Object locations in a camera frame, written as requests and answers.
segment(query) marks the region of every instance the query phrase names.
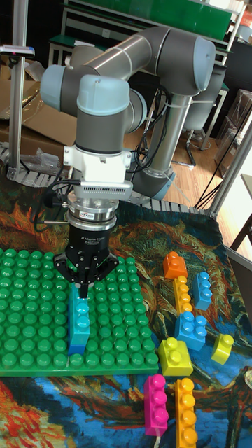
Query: metal pole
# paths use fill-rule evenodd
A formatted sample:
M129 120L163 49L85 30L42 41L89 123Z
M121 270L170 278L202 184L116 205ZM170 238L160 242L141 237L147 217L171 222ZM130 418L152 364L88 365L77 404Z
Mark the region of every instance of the metal pole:
M13 45L26 46L29 0L15 0L13 14ZM22 97L24 89L25 58L21 57L11 71L10 91L10 157L8 178L14 180L20 170L20 142Z
M163 101L164 100L160 102L160 109L163 107ZM172 163L172 158L183 129L183 124L185 122L191 101L192 97L173 95L171 105L168 106L170 107L170 110L166 124L165 136L163 137L159 150L153 159L151 167L149 168L150 171L162 173L168 170L170 164ZM158 142L162 136L164 122L165 117L157 123L153 130L153 136L150 142L149 157L152 156L157 148Z
M249 154L249 151L252 147L252 122L249 125L247 132L240 144L240 147L234 157L232 164L230 165L227 174L225 175L224 180L222 181L220 188L218 189L218 193L213 199L211 206L206 210L206 214L211 216L212 218L216 218L218 212L220 211L221 206L223 205L225 198L228 195L229 190L232 187L232 184L235 182L237 175L239 174L239 170L242 168L242 164L244 163L246 156Z
M235 22L234 29L232 30L232 34L231 34L230 40L228 41L227 51L230 51L230 49L232 47L232 44L233 44L233 42L235 40L235 36L237 34L237 30L238 30L239 25L240 25L240 23L242 21L242 16L244 14L245 9L246 9L246 4L244 4L242 6L241 12L239 13L239 15L237 17L237 21ZM224 56L223 61L221 62L221 65L225 65L225 63L227 61L227 58L228 58L228 56Z

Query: table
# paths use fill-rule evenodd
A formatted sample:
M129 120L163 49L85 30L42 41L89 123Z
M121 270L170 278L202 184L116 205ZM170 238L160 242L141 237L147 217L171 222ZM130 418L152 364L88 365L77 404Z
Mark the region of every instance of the table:
M39 189L5 177L0 164L0 247L58 253L67 241L66 226L35 234L29 222ZM211 277L213 304L207 311L206 345L190 351L194 372L198 447L248 447L252 420L252 332L218 224L204 215L152 211L121 202L111 234L111 249L133 256L142 286L146 315L159 343L174 335L172 281L162 260L174 249L184 256L189 278L201 270ZM221 366L211 361L219 332L230 333L234 348ZM144 382L147 375L103 377L0 378L0 447L151 448L144 435ZM156 447L175 447L175 377L167 377L169 428Z

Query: lime green lego brick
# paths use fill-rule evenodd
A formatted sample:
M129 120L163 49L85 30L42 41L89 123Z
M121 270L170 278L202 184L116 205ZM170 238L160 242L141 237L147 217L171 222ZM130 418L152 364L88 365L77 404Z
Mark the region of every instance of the lime green lego brick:
M69 283L53 254L0 249L0 376L156 373L134 259L89 290L90 338L67 356Z
M234 339L230 335L220 334L214 343L211 359L223 365L230 357Z
M161 342L157 352L164 377L189 377L193 373L193 364L184 341L168 337Z

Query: cardboard box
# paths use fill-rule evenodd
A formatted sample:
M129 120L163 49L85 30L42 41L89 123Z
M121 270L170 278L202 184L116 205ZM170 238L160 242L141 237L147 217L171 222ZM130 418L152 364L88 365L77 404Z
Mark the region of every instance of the cardboard box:
M243 138L244 132L238 132L238 129L232 121L228 117L225 117L223 125L216 138L216 143L218 144L219 149L214 156L216 164L218 165L220 163L219 170L222 177L224 177L232 163Z
M76 139L76 118L45 105L39 95L40 83L24 82L21 154L35 155L40 148L63 163L64 145ZM0 81L0 142L9 141L11 82Z
M22 124L66 146L72 146L76 140L76 117L47 106L40 94L24 107Z
M40 83L35 81L24 82L22 106L25 107L34 98L40 89ZM9 120L11 112L11 81L0 80L0 120Z
M246 132L252 121L252 92L238 90L227 116L239 130Z
M8 122L3 120L0 120L0 142L9 142ZM35 155L39 148L46 154L56 155L62 165L64 145L22 126L21 154Z
M11 65L8 56L1 56L0 62L0 81L11 79ZM38 61L26 59L24 63L24 80L25 81L41 81L45 69Z

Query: cable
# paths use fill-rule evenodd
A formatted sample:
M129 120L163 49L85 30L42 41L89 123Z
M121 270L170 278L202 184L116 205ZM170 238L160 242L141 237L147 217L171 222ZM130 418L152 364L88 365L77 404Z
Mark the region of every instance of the cable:
M251 107L249 108L247 115L248 115L251 111L252 111L252 105L251 105ZM220 161L219 161L219 163L218 163L218 165L217 165L217 167L216 167L216 170L215 170L215 172L213 173L213 175L212 175L210 181L208 182L208 184L207 184L206 188L204 189L202 195L200 196L199 200L198 200L197 203L195 204L194 207L195 207L196 209L199 208L199 204L202 202L202 200L205 199L204 194L205 194L205 192L207 191L207 188L209 187L209 185L211 184L211 182L213 181L214 176L216 175L216 173L217 173L217 171L218 171L218 168L219 168L220 165L221 165L221 162L223 161L224 157L226 156L226 154L227 154L228 151L230 150L230 148L231 148L231 146L232 146L234 140L236 139L237 135L239 134L239 132L240 132L240 130L241 130L241 128L242 128L242 125L243 125L243 123L239 126L239 129L238 129L237 132L235 133L235 136L234 136L233 140L230 142L230 144L229 144L229 146L227 147L226 151L224 152L222 158L220 159Z
M200 207L204 207L205 205L207 205L209 203L209 201L211 201L211 199L214 198L214 196L216 195L218 189L220 188L221 182L213 189L211 190L207 195L205 195L201 202L199 203L197 208Z
M140 84L140 85L152 85L151 83L138 83L138 84ZM168 90L164 86L161 85L159 88L160 88L161 92L165 93L166 102L164 103L163 109L157 115L156 119L154 119L154 121L149 125L148 129L146 129L144 131L139 144L135 148L135 151L134 151L134 161L136 162L136 167L134 168L134 170L127 170L127 173L131 173L132 174L132 177L130 179L131 181L133 181L134 176L135 176L136 173L142 171L145 168L148 168L151 165L151 163L153 161L153 158L157 154L158 149L159 149L159 147L160 147L160 145L162 143L162 140L165 137L166 124L167 124L167 119L168 119L168 113L167 113L167 108L169 107L169 102L168 101L171 102L171 95L170 95L170 93L168 92ZM158 123L158 121L161 118L163 118L163 116L164 116L164 125L163 125L163 128L162 128L162 133L161 133L160 140L159 140L159 142L157 144L157 148L155 149L155 151L152 154L152 156L150 157L150 159L145 164L143 164L144 160L148 157L148 150L146 150L145 147L142 148L142 143L146 140L147 132L150 131Z
M211 147L211 143L210 143L209 140L207 141L207 143L209 144L209 147L208 147L208 148L205 148L204 151L205 151L206 149L209 149L209 148ZM194 146L194 147L197 148L197 149L201 149L200 146L194 145L191 141L189 141L189 144L192 145L192 146Z
M78 181L76 179L62 179L61 181L59 181L58 179L60 178L60 174L62 173L63 169L64 169L64 165L61 166L58 174L55 177L55 180L45 189L45 191L43 192L43 194L42 194L42 196L41 196L41 198L39 200L38 207L37 207L37 209L35 211L35 214L34 214L34 218L33 218L33 220L31 220L32 223L34 224L35 232L42 233L42 232L45 232L45 230L50 228L49 225L43 227L43 229L38 229L38 227L37 227L38 226L39 214L41 212L41 207L43 205L43 201L44 201L46 195L48 194L48 191L52 190L52 191L57 192L59 190L59 191L61 191L61 196L62 196L62 187L63 186L68 186L68 187L70 186L70 188L71 188L72 185L80 185L81 184L81 181ZM62 209L62 206L60 206L59 210L57 210L56 215L52 219L53 221L55 221L57 219L57 217L60 214L61 209Z

